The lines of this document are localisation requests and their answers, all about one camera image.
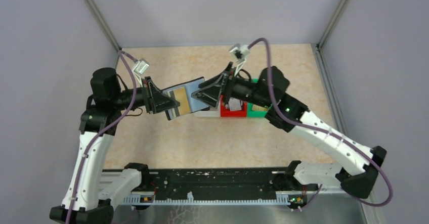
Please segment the black leather card holder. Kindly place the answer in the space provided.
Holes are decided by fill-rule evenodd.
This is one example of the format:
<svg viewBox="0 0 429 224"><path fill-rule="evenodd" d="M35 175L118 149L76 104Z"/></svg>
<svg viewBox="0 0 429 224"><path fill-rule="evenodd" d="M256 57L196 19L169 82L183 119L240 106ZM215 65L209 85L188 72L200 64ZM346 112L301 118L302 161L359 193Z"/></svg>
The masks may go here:
<svg viewBox="0 0 429 224"><path fill-rule="evenodd" d="M187 91L192 93L192 92L197 91L199 89L199 85L203 82L205 82L205 78L199 77L199 78L187 81L187 82L179 83L179 84L164 88L162 90L162 92L166 93L166 92L172 91L174 89L184 87Z"/></svg>

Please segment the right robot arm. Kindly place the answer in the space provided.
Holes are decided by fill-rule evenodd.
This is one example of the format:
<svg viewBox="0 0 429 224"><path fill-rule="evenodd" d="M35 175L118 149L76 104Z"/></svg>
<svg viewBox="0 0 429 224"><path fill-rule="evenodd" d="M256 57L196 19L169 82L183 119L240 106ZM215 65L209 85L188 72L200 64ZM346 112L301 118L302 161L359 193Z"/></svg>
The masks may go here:
<svg viewBox="0 0 429 224"><path fill-rule="evenodd" d="M267 108L265 118L276 128L298 136L334 160L330 164L295 161L287 171L294 185L327 185L359 199L369 197L386 150L363 146L320 119L309 107L287 93L289 80L275 66L265 68L256 82L235 76L229 64L216 77L201 83L192 98L212 107L238 99Z"/></svg>

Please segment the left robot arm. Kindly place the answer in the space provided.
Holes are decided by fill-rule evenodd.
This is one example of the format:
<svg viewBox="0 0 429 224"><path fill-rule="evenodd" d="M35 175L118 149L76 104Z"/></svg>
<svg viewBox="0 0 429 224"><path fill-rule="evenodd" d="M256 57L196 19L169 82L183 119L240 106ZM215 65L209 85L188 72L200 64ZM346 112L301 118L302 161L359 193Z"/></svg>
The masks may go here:
<svg viewBox="0 0 429 224"><path fill-rule="evenodd" d="M114 211L135 188L149 184L145 164L129 163L119 177L100 188L106 155L116 134L117 125L130 112L145 107L160 113L179 105L161 92L150 77L141 87L121 89L116 70L101 68L90 81L93 93L79 125L79 151L68 191L59 206L50 211L58 223L111 223Z"/></svg>

